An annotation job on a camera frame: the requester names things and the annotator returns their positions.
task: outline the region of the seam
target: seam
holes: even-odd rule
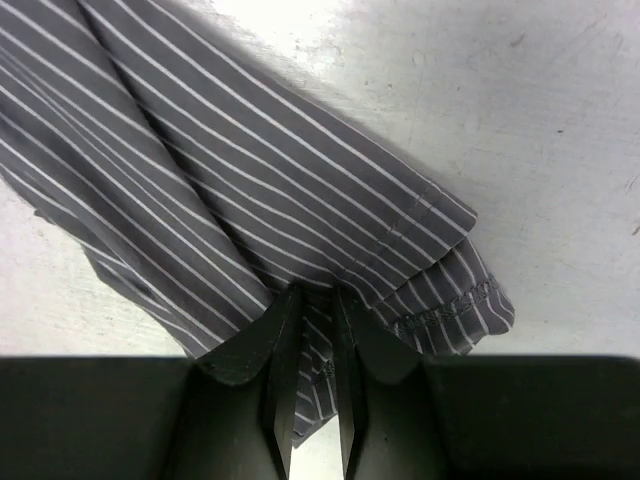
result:
[[[498,282],[489,275],[486,280],[474,285],[471,290],[454,298],[448,303],[439,305],[431,310],[420,313],[403,315],[388,328],[402,333],[414,333],[428,325],[437,325],[441,322],[453,321],[455,317],[472,310],[477,304],[486,300],[492,293],[498,290]]]
[[[347,266],[345,266],[339,273],[336,274],[337,278],[340,278],[340,276],[342,274],[344,274],[344,272],[347,269],[350,269],[353,265],[355,265],[358,262],[361,262],[362,265],[358,268],[358,270],[355,270],[353,273],[351,273],[349,275],[349,277],[347,278],[351,278],[353,276],[355,276],[357,273],[360,273],[364,268],[366,268],[367,266],[369,266],[376,258],[377,256],[380,256],[381,252],[386,251],[390,245],[387,245],[385,243],[382,243],[382,240],[387,238],[391,233],[395,232],[398,228],[398,225],[400,225],[400,223],[402,223],[409,215],[411,215],[413,213],[413,211],[416,209],[416,207],[418,206],[418,204],[420,203],[420,201],[422,200],[422,198],[427,194],[427,192],[429,192],[431,190],[432,185],[428,185],[425,190],[420,194],[420,196],[417,197],[416,201],[414,202],[414,204],[403,214],[400,215],[399,218],[396,220],[396,222],[391,226],[391,228],[389,228],[386,232],[384,232],[383,234],[380,235],[380,239],[376,239],[372,245],[374,246],[374,249],[372,249],[373,251],[369,254],[367,254],[367,256],[369,257],[368,261],[364,262],[361,261],[361,258],[363,258],[362,256],[360,257],[353,257],[353,260],[351,260]],[[375,247],[377,246],[381,246],[382,248],[380,248],[379,251],[375,251]]]
[[[444,197],[444,195],[441,195],[440,197],[438,197],[438,199],[437,199],[435,202],[433,202],[433,203],[431,204],[431,207],[430,207],[430,208],[428,208],[428,209],[427,209],[427,210],[426,210],[422,215],[420,215],[418,218],[416,218],[416,219],[415,219],[415,224],[414,224],[414,225],[412,225],[410,228],[408,228],[408,229],[407,229],[404,233],[402,233],[401,235],[396,236],[396,237],[393,239],[393,241],[392,241],[392,242],[390,242],[389,244],[385,244],[385,246],[386,246],[387,248],[386,248],[386,249],[384,249],[384,250],[381,250],[381,252],[386,253],[386,251],[388,251],[391,247],[395,246],[395,245],[396,245],[396,244],[398,244],[401,240],[403,240],[403,239],[407,238],[407,236],[408,236],[408,235],[410,235],[412,232],[414,232],[414,231],[418,228],[418,224],[422,223],[422,220],[423,220],[427,215],[429,215],[429,214],[432,212],[432,210],[433,210],[434,208],[436,208],[436,207],[440,204],[440,202],[442,201],[443,197]],[[444,256],[444,255],[447,253],[447,251],[450,251],[453,247],[455,247],[455,245],[456,245],[456,244],[451,245],[451,246],[449,247],[449,249],[448,249],[448,250],[446,250],[444,247],[442,247],[442,248],[443,248],[443,250],[444,250],[444,251],[442,252],[442,255],[440,255],[440,256],[438,256],[438,255],[434,255],[434,257],[438,257],[438,258],[435,258],[435,261],[436,261],[436,262],[438,262],[438,261],[440,260],[440,258],[441,258],[442,256]],[[370,265],[374,260],[375,260],[375,258],[371,258],[371,259],[370,259],[370,261],[367,263],[367,265]],[[432,265],[426,265],[426,266],[424,266],[424,268],[421,268],[421,269],[420,269],[420,270],[418,270],[417,272],[414,272],[413,274],[411,274],[408,278],[404,279],[404,281],[403,281],[401,284],[399,284],[399,285],[395,286],[394,290],[393,290],[392,292],[390,292],[390,293],[389,293],[385,298],[382,298],[382,299],[376,299],[374,302],[372,302],[372,303],[371,303],[371,305],[370,305],[370,307],[373,309],[373,308],[375,308],[376,306],[380,305],[381,303],[386,302],[386,301],[387,301],[387,300],[388,300],[388,299],[393,295],[393,292],[395,292],[398,288],[400,288],[402,285],[404,285],[406,282],[408,282],[408,281],[409,281],[409,280],[410,280],[414,275],[417,275],[418,273],[420,273],[421,271],[423,271],[425,268],[429,268],[429,267],[431,267],[431,266],[432,266]],[[373,284],[373,286],[374,286],[374,287],[378,287],[381,283],[382,283],[382,281],[381,281],[381,280],[378,280],[378,281],[376,281],[376,282]]]
[[[399,227],[400,225],[410,216],[413,214],[413,212],[416,210],[416,208],[418,207],[418,204],[420,204],[420,202],[422,201],[422,199],[424,198],[424,196],[431,190],[432,185],[429,185],[423,192],[422,194],[416,199],[415,203],[413,204],[413,206],[407,210],[407,212],[402,215],[397,221],[396,223],[389,229],[387,230],[386,233],[384,233],[383,235],[381,235],[381,238],[376,240],[376,245],[380,246],[381,248],[374,252],[375,254],[369,255],[369,259],[366,262],[362,262],[362,265],[355,270],[349,277],[344,278],[343,280],[346,282],[348,281],[348,279],[353,278],[356,274],[359,274],[360,272],[362,272],[365,268],[371,266],[372,263],[374,263],[377,260],[377,257],[382,257],[386,252],[388,252],[392,247],[394,247],[396,244],[398,244],[401,240],[403,240],[404,238],[407,237],[407,235],[409,235],[411,232],[413,232],[416,228],[417,225],[413,225],[411,226],[409,229],[407,229],[404,233],[401,233],[398,236],[394,236],[390,242],[384,243],[384,240],[386,240],[390,235],[392,235],[394,232],[398,232],[399,231]],[[431,207],[428,208],[422,215],[420,215],[420,217],[418,217],[416,219],[416,224],[419,223],[426,215],[428,215],[429,213],[431,213],[432,209],[436,207],[436,205],[438,205],[440,203],[440,201],[442,200],[442,195],[438,198],[438,200],[434,203],[431,204]],[[378,280],[375,284],[374,287],[377,287],[380,284],[380,280]]]

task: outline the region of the black plastic part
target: black plastic part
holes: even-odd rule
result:
[[[2,480],[284,480],[301,293],[194,365],[0,360]]]
[[[343,289],[333,318],[346,479],[640,478],[638,361],[424,359]]]

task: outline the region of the striped shirt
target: striped shirt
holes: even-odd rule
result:
[[[167,0],[0,0],[0,174],[194,357],[307,298],[295,430],[336,414],[331,288],[425,354],[513,307],[475,212]]]

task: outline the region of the cloth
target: cloth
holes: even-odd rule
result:
[[[3,178],[186,352],[304,287],[300,437],[336,413],[333,286],[425,354],[510,328],[470,207],[179,5],[0,0],[0,37]]]

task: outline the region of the white surface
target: white surface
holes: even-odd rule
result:
[[[478,210],[517,320],[477,351],[638,356],[640,3],[189,3]],[[0,252],[0,353],[179,353],[1,188]],[[294,453],[340,470],[335,422]]]

